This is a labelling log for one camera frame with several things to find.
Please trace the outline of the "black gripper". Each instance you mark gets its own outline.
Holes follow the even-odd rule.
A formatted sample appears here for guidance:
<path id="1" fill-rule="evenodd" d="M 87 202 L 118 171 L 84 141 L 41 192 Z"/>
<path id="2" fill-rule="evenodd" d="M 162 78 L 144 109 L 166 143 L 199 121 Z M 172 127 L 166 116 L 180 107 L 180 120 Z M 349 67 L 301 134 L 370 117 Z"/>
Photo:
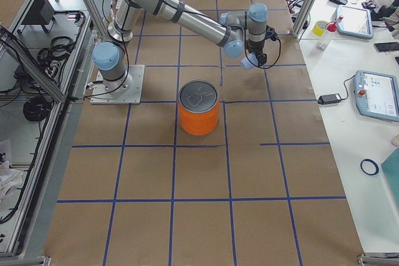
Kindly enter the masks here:
<path id="1" fill-rule="evenodd" d="M 267 62 L 267 54 L 263 52 L 264 41 L 248 41 L 248 60 L 254 67 L 263 67 Z"/>

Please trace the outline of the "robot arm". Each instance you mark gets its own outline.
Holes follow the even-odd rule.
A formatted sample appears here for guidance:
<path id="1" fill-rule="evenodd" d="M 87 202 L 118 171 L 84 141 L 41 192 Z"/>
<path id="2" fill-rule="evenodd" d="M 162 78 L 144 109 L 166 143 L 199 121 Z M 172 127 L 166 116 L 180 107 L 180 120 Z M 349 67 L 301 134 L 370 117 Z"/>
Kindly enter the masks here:
<path id="1" fill-rule="evenodd" d="M 184 0 L 203 14 L 219 19 L 224 12 L 239 12 L 260 0 Z M 142 90 L 144 103 L 173 103 L 179 88 L 193 79 L 216 86 L 227 102 L 268 100 L 264 72 L 244 70 L 239 59 L 190 30 L 164 18 L 141 12 L 128 47 L 132 60 L 146 66 Z"/>

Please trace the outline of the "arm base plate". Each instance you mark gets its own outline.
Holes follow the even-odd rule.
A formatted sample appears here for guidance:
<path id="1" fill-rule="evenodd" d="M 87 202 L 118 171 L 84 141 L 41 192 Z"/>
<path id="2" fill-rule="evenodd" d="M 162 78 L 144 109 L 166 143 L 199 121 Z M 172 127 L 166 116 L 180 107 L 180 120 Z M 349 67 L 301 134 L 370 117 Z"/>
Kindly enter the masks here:
<path id="1" fill-rule="evenodd" d="M 128 75 L 125 74 L 121 79 L 109 82 L 104 80 L 98 71 L 96 80 L 102 83 L 94 86 L 90 103 L 93 105 L 140 104 L 144 74 L 144 65 L 129 65 Z"/>

